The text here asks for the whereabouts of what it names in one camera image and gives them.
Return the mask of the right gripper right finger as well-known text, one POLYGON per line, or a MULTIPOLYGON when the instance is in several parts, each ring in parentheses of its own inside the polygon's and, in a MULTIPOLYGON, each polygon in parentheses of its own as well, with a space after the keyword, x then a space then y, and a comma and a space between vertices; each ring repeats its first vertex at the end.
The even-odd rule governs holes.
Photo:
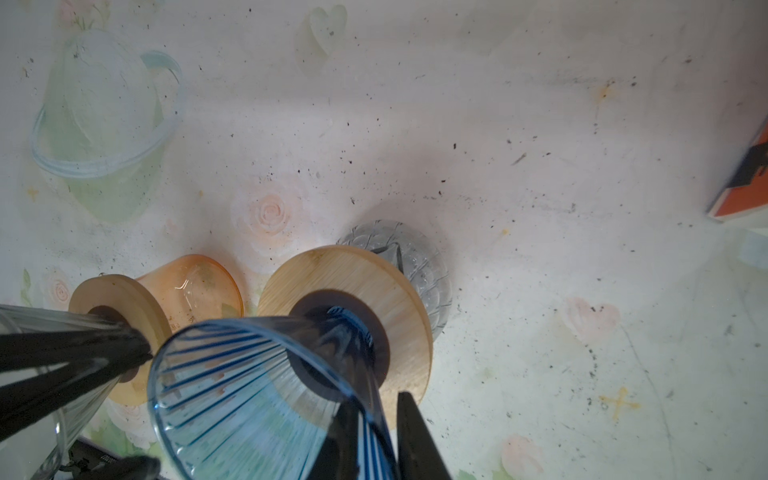
POLYGON ((404 480, 451 480, 410 392, 397 400, 398 468, 404 480))

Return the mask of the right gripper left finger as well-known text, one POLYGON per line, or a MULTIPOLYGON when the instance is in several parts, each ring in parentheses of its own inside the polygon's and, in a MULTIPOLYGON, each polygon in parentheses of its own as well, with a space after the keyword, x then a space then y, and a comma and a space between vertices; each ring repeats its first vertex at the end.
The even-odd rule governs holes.
POLYGON ((359 476, 360 413, 352 402, 342 403, 307 476, 308 480, 355 480, 359 476))

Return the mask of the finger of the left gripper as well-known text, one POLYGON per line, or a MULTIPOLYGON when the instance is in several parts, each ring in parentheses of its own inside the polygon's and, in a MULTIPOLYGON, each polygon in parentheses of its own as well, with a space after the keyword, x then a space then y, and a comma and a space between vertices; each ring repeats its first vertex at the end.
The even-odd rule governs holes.
POLYGON ((119 373, 119 367, 109 365, 105 359, 80 360, 2 386, 1 440, 128 371, 119 373))
POLYGON ((16 371, 80 360, 105 359, 119 373, 152 358, 144 336, 135 329, 14 333, 1 336, 1 371, 16 371))

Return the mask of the clear grey glass dripper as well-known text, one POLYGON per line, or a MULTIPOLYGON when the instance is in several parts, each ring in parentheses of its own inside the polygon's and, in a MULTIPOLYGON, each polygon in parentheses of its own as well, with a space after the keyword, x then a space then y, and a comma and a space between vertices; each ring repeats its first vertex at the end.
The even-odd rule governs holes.
POLYGON ((2 306, 2 478, 52 478, 120 377, 150 357, 119 320, 2 306))

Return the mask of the blue glass dripper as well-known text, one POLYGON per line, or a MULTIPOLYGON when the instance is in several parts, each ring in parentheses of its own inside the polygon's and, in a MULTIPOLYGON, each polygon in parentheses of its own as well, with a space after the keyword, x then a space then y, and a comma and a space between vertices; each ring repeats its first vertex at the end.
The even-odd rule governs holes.
POLYGON ((152 422, 184 479, 307 479, 339 406, 352 402, 357 479, 395 479, 375 360, 371 328, 340 306, 203 321, 155 355, 152 422))

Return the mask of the orange glass carafe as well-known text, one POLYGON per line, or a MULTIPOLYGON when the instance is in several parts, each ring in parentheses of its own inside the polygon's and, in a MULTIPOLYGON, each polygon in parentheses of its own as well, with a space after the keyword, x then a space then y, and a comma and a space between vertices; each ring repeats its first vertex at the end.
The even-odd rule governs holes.
POLYGON ((200 321, 244 315, 240 290, 214 259, 191 254, 137 278, 157 300, 172 333, 200 321))

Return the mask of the coffee filter pack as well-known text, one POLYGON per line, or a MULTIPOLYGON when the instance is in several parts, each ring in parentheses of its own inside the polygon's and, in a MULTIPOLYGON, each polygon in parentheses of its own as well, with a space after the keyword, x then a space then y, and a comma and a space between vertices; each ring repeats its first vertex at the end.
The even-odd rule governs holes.
POLYGON ((725 222, 766 208, 767 121, 764 121, 735 173, 710 207, 708 216, 725 222))

